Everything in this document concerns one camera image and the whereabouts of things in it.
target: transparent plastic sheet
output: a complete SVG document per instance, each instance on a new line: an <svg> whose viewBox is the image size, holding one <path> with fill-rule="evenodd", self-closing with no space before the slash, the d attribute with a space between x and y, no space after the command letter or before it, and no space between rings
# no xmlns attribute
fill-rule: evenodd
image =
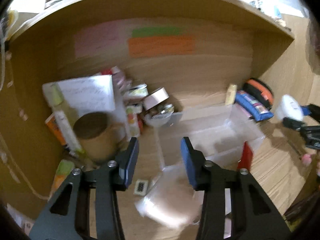
<svg viewBox="0 0 320 240"><path fill-rule="evenodd" d="M166 167L147 195L136 202L140 215L173 229L183 229L198 221L203 202L203 191L189 185L185 167Z"/></svg>

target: white paper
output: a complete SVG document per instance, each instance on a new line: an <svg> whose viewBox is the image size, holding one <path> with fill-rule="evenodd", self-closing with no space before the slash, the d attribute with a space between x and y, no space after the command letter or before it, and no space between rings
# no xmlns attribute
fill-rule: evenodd
<svg viewBox="0 0 320 240"><path fill-rule="evenodd" d="M74 78L42 85L50 106L52 106L52 85L55 83L60 87L64 99L71 108L88 112L116 109L111 75Z"/></svg>

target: plastic storage container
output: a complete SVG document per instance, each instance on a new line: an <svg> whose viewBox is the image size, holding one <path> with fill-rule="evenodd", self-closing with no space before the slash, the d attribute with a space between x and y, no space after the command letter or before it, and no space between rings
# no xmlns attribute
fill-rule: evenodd
<svg viewBox="0 0 320 240"><path fill-rule="evenodd" d="M220 166L238 162L243 144L255 152L264 134L237 105L194 108L172 114L167 124L155 129L161 169L182 162L180 141L188 136L194 149Z"/></svg>

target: red object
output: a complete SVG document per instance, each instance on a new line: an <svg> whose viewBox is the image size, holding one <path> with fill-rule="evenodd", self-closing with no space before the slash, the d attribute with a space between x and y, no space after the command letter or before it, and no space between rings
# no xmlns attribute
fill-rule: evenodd
<svg viewBox="0 0 320 240"><path fill-rule="evenodd" d="M250 171L252 158L253 158L253 152L252 152L248 142L244 142L242 157L241 157L240 162L238 163L237 170L247 169L248 171Z"/></svg>
<svg viewBox="0 0 320 240"><path fill-rule="evenodd" d="M100 71L101 75L112 75L112 69L106 69L106 70L102 70Z"/></svg>
<svg viewBox="0 0 320 240"><path fill-rule="evenodd" d="M140 134L142 134L142 132L143 132L143 121L142 121L142 119L140 118L139 115L137 115L137 118L138 118L138 126L139 126L139 130L140 130Z"/></svg>

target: cord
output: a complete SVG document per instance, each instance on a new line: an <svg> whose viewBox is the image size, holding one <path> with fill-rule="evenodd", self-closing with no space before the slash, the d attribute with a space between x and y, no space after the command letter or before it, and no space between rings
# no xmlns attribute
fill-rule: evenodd
<svg viewBox="0 0 320 240"><path fill-rule="evenodd" d="M5 152L8 153L12 164L16 167L17 171L19 172L19 174L22 176L23 180L26 182L26 184L28 185L28 187L30 188L31 192L33 193L33 195L35 195L37 198L43 199L43 200L48 200L49 197L46 196L42 196L41 194L39 194L34 187L31 185L30 181L28 180L28 178L24 175L23 171L20 169L20 167L18 166L18 164L16 163L15 159L13 158L7 144L4 141L4 138L2 137L2 134L0 133L0 141L2 143L2 145L5 147Z"/></svg>
<svg viewBox="0 0 320 240"><path fill-rule="evenodd" d="M0 83L0 91L4 85L5 78L5 35L3 32L3 20L0 21L0 43L1 43L1 83Z"/></svg>

